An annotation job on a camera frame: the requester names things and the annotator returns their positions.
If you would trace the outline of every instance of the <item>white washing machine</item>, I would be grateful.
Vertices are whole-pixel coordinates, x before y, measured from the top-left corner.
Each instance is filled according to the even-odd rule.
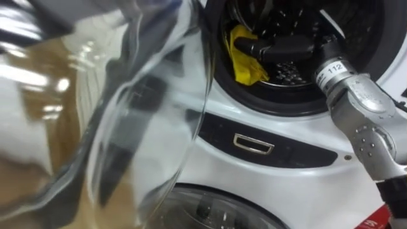
[[[208,0],[205,9],[216,41],[225,2]],[[363,8],[364,1],[342,1],[348,8],[336,8],[343,17],[356,12],[342,28],[349,46],[367,42],[351,61],[395,99],[406,100],[401,95],[407,89],[407,4],[370,3],[374,10]],[[358,25],[375,22],[376,27],[359,31],[369,38],[352,30],[354,20],[368,18],[358,15],[363,10],[376,15]],[[177,223],[187,228],[352,229],[382,205],[374,182],[312,85],[239,85],[221,45],[216,48],[216,80],[202,129],[163,211],[170,216],[184,206]],[[182,204],[175,204],[177,199]]]

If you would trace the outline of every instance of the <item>number label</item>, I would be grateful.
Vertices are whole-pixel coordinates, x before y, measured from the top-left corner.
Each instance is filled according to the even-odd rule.
[[[326,83],[334,78],[336,75],[344,73],[348,69],[343,65],[341,61],[335,61],[328,64],[317,76],[317,85],[319,88],[325,90]]]
[[[335,73],[335,72],[337,72],[337,71],[339,71],[339,70],[341,70],[343,68],[344,68],[343,65],[337,64],[335,66],[332,66],[332,68],[328,69],[328,71],[329,71],[329,73]]]

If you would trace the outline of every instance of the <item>black control panel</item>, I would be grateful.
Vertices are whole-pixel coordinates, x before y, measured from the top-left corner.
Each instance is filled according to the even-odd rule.
[[[338,154],[205,114],[199,136],[215,148],[242,160],[278,168],[305,169],[332,165]]]

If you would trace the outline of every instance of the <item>washing machine drum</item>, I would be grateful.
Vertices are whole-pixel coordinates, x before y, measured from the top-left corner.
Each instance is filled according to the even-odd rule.
[[[343,38],[343,51],[359,71],[374,80],[389,68],[406,35],[405,0],[232,0],[214,3],[207,11],[217,28],[220,58],[216,79],[232,97],[252,109],[281,116],[305,116],[326,110],[324,95],[301,71],[301,62],[261,63],[268,81],[252,86],[234,82],[234,71],[227,45],[231,30],[246,26],[261,39],[304,35],[311,40],[325,36],[328,27]],[[325,20],[308,17],[321,14]]]
[[[151,219],[148,228],[157,229],[286,229],[264,209],[238,197],[203,187],[175,187]]]

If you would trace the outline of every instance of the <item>red label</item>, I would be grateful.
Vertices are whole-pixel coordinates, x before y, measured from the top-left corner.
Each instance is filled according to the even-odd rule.
[[[355,229],[385,229],[389,223],[390,213],[386,206],[379,208]]]

